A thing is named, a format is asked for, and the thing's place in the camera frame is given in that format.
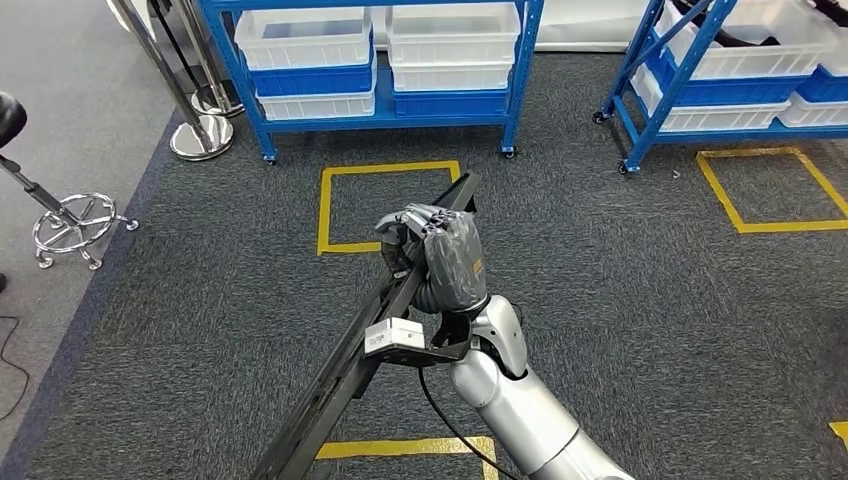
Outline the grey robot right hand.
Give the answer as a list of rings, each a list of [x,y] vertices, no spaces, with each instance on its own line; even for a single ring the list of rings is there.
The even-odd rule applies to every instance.
[[[375,226],[381,255],[395,279],[408,276],[414,262],[404,245],[422,244],[428,273],[411,305],[429,314],[470,310],[488,298],[486,274],[474,215],[410,203],[383,216]]]

